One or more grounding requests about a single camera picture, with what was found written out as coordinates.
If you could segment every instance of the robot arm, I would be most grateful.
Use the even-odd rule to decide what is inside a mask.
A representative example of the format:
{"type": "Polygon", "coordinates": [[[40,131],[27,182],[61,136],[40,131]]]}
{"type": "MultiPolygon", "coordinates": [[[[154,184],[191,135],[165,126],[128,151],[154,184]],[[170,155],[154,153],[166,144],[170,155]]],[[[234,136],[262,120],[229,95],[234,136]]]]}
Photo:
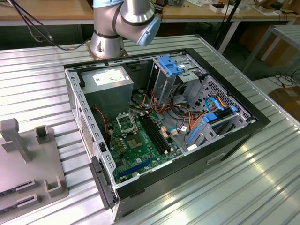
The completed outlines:
{"type": "Polygon", "coordinates": [[[122,37],[147,46],[156,36],[160,19],[150,0],[94,0],[91,52],[108,59],[124,54],[122,37]]]}

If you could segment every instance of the workbench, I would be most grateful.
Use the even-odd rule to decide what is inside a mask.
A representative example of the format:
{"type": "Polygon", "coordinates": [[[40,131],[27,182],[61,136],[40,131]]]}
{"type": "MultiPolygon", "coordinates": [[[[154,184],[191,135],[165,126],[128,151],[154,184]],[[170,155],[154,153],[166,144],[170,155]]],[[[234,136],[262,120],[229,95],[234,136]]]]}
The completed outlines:
{"type": "MultiPolygon", "coordinates": [[[[45,25],[94,23],[93,10],[86,0],[22,0],[19,3],[45,25]]],[[[164,23],[221,22],[224,18],[223,13],[211,11],[207,5],[199,7],[187,1],[182,7],[165,6],[163,13],[162,22],[164,23]]],[[[292,25],[298,17],[296,14],[264,16],[254,9],[241,10],[233,16],[233,23],[219,48],[219,52],[224,52],[240,22],[287,21],[288,25],[292,25]]],[[[25,25],[25,23],[18,13],[10,7],[9,3],[0,3],[0,26],[20,25],[25,25]]]]}
{"type": "MultiPolygon", "coordinates": [[[[271,123],[233,156],[119,220],[116,224],[300,223],[300,124],[194,35],[125,41],[129,55],[194,48],[261,110],[271,123]]],[[[87,46],[0,52],[0,120],[17,118],[20,132],[46,124],[55,132],[69,196],[7,224],[113,223],[105,210],[70,111],[63,66],[92,60],[87,46]]]]}
{"type": "MultiPolygon", "coordinates": [[[[300,50],[300,25],[292,25],[292,26],[271,26],[263,38],[260,40],[258,45],[255,47],[253,52],[248,57],[245,66],[242,69],[242,72],[245,73],[247,69],[250,67],[251,63],[262,49],[263,45],[270,38],[271,35],[276,35],[277,38],[273,42],[272,46],[268,49],[269,53],[274,49],[274,45],[276,45],[281,39],[289,43],[291,46],[300,50]]],[[[288,71],[288,74],[291,74],[293,70],[299,67],[300,60],[295,62],[288,71]]]]}

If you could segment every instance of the aluminum plate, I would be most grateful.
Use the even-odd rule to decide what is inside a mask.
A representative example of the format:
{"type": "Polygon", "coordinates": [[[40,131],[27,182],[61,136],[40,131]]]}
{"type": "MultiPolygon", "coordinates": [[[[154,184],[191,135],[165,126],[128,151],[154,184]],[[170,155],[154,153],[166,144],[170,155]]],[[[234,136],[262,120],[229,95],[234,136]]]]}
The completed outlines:
{"type": "MultiPolygon", "coordinates": [[[[260,109],[271,123],[228,160],[170,191],[116,224],[300,224],[299,123],[203,39],[160,37],[149,46],[125,41],[129,55],[194,48],[260,109]]],[[[92,60],[86,46],[0,52],[0,120],[16,117],[20,131],[51,126],[69,196],[7,224],[113,223],[103,208],[89,159],[68,103],[63,66],[92,60]]]]}

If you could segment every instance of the power supply label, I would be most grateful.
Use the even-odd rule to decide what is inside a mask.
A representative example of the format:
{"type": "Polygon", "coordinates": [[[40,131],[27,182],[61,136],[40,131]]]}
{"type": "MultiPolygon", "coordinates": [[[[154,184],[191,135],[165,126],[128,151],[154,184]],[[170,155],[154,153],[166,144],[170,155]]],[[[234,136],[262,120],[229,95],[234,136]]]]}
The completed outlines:
{"type": "Polygon", "coordinates": [[[100,74],[95,74],[93,75],[93,78],[97,86],[125,80],[124,75],[119,70],[111,70],[100,74]]]}

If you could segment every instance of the motherboard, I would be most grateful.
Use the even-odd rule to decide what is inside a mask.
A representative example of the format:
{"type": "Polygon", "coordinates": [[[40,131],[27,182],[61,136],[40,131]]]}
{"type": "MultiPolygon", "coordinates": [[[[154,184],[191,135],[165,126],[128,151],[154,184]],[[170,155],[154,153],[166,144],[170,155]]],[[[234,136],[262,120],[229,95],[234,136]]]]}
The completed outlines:
{"type": "Polygon", "coordinates": [[[108,124],[108,131],[111,136],[110,152],[117,166],[113,173],[117,183],[150,171],[182,154],[155,113],[122,115],[121,119],[108,124]]]}

